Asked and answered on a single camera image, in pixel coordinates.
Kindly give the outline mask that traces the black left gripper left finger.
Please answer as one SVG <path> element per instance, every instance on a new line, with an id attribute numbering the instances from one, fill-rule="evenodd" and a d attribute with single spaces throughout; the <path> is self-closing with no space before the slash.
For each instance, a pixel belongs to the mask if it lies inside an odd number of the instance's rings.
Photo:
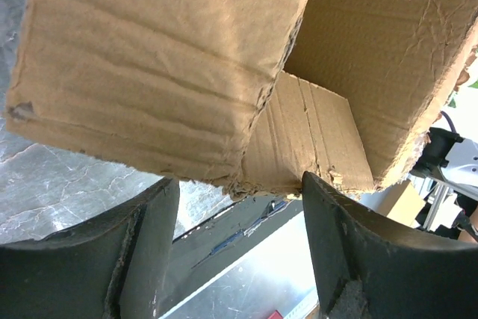
<path id="1" fill-rule="evenodd" d="M 3 244 L 1 317 L 156 318 L 179 196 L 162 179 L 40 241 Z"/>

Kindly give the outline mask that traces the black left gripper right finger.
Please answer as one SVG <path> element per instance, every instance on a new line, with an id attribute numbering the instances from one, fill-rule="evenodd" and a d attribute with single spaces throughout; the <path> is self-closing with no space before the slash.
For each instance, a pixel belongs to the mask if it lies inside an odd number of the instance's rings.
<path id="1" fill-rule="evenodd" d="M 322 318 L 476 318 L 477 246 L 409 228 L 313 173 L 302 205 Z"/>

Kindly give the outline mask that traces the brown cardboard express box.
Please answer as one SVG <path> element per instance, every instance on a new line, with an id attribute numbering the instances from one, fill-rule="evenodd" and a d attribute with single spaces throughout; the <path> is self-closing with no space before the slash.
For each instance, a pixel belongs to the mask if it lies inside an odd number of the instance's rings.
<path id="1" fill-rule="evenodd" d="M 241 198 L 398 182 L 477 0 L 27 0 L 7 130 Z"/>

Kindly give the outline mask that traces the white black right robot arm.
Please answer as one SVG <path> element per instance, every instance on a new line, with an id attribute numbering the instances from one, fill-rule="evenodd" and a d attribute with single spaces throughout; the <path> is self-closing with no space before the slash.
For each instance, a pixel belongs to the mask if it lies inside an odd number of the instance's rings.
<path id="1" fill-rule="evenodd" d="M 477 142 L 461 136 L 449 114 L 441 112 L 448 127 L 431 127 L 421 156 L 410 173 L 477 200 Z"/>

